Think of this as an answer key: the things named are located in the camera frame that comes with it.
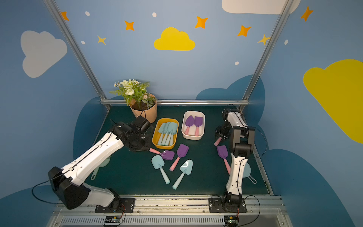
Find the white plastic storage box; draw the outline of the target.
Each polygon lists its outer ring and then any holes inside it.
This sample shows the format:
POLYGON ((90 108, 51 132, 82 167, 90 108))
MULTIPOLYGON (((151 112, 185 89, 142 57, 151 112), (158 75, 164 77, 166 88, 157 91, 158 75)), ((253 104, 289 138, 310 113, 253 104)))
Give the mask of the white plastic storage box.
POLYGON ((205 115, 199 111, 186 111, 183 116, 181 132, 187 140, 200 140, 205 132, 205 115))

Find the yellow plastic storage box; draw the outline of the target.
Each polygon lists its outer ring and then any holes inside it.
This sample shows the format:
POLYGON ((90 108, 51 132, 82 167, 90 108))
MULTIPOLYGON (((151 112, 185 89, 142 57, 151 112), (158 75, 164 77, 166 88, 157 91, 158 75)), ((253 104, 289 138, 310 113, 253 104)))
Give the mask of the yellow plastic storage box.
POLYGON ((176 119, 161 118, 157 121, 152 142, 158 149, 171 150, 176 144, 179 122, 176 119))

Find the purple pointed shovel pink handle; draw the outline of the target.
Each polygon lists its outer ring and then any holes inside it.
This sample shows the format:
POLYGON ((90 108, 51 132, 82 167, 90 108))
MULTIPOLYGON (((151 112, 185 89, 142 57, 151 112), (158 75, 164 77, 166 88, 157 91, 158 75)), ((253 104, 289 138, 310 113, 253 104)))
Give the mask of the purple pointed shovel pink handle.
POLYGON ((194 117, 192 115, 190 115, 186 119, 185 125, 187 126, 187 128, 186 128, 184 134, 188 135, 189 134, 190 127, 192 127, 194 125, 194 117))

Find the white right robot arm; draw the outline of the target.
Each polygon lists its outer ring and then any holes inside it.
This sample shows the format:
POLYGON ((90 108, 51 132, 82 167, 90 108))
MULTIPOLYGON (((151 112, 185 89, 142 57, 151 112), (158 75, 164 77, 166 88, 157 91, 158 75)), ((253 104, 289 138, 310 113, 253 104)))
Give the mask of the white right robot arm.
POLYGON ((224 124, 215 130, 217 140, 214 145, 217 146, 221 141, 230 139, 231 171, 224 200, 225 206, 231 205, 238 209, 244 202, 243 173, 249 156, 253 154, 255 130, 247 125, 237 109, 224 109, 222 115, 224 124))

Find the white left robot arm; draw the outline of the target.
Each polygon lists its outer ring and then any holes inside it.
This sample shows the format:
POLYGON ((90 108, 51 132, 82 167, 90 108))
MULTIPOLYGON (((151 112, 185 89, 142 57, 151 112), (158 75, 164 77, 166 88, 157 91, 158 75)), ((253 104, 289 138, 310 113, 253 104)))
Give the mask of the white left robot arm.
POLYGON ((53 192, 64 206, 75 209, 81 205, 96 205, 115 212, 120 209, 120 196, 110 188, 88 185, 85 180, 108 157, 122 147, 130 151, 149 151, 150 136, 146 131, 150 122, 139 116, 135 121, 116 123, 94 146, 62 168, 53 167, 48 177, 53 192))

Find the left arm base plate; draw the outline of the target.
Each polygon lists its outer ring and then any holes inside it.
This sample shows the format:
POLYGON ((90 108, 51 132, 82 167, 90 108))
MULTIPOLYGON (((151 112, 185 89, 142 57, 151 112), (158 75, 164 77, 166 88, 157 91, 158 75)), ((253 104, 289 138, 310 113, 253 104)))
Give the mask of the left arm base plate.
POLYGON ((96 206, 95 213, 133 213, 135 198, 116 197, 109 206, 96 206))

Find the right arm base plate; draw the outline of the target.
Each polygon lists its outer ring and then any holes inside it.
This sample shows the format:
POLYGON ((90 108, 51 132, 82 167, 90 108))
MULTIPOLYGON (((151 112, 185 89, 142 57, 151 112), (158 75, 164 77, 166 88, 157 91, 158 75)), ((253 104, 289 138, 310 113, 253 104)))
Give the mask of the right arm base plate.
POLYGON ((237 203, 228 202, 225 198, 210 197, 209 211, 210 213, 247 213, 245 200, 242 198, 240 205, 237 203))

